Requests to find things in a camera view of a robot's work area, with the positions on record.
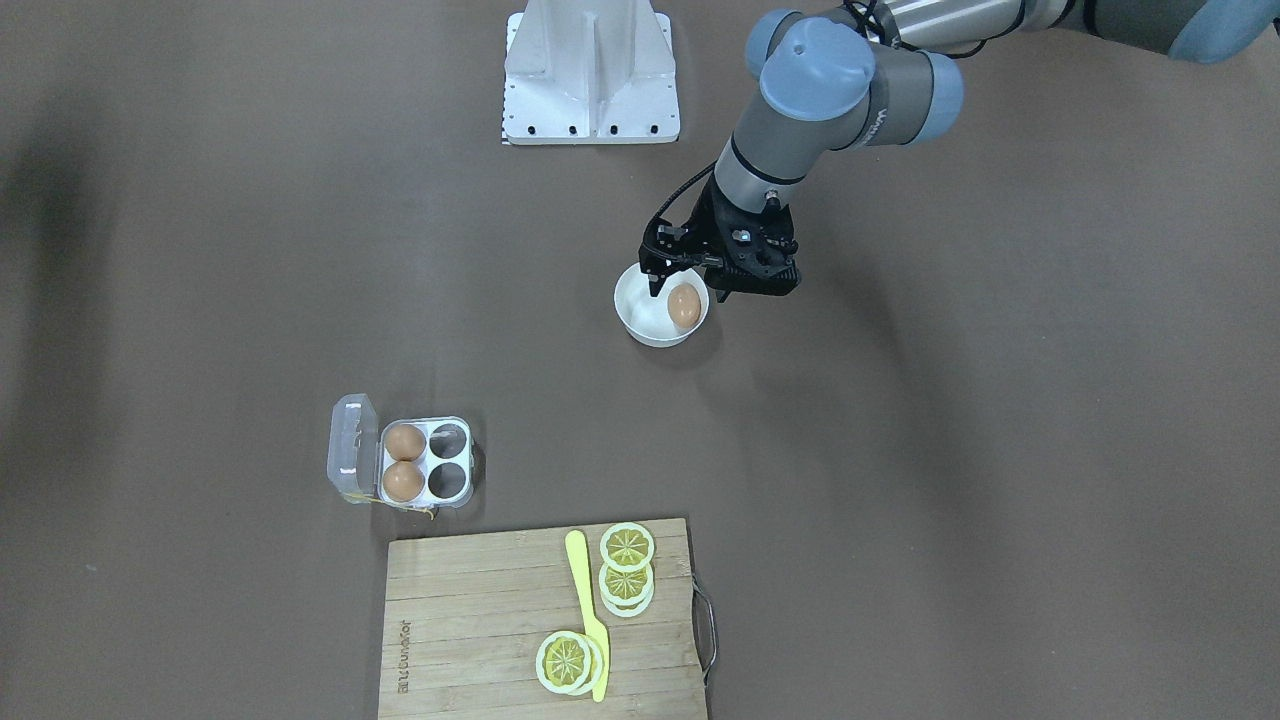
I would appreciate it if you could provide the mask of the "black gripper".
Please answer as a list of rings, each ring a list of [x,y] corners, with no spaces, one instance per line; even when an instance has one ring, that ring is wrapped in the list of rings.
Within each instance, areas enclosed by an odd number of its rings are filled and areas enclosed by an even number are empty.
[[[672,193],[645,227],[640,268],[648,274],[652,299],[660,295],[669,275],[698,268],[718,304],[731,293],[785,296],[799,287],[797,241],[788,208],[768,199],[763,211],[745,211],[709,176],[690,218],[682,224],[668,222],[663,213],[692,184],[690,179]]]

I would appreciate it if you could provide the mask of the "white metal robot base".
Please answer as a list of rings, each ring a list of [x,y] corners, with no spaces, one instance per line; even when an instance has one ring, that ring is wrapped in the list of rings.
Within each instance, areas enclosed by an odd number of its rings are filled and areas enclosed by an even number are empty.
[[[504,40],[503,143],[678,140],[673,26],[652,3],[530,1]]]

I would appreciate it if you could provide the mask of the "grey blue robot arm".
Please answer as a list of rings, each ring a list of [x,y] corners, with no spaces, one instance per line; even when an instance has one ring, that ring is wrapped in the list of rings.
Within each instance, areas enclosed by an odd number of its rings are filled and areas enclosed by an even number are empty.
[[[780,9],[745,45],[756,91],[690,218],[649,220],[637,251],[650,296],[701,269],[718,300],[783,296],[801,279],[790,202],[823,152],[931,141],[964,104],[960,60],[1015,32],[1074,29],[1215,64],[1277,28],[1275,1],[845,1]]]

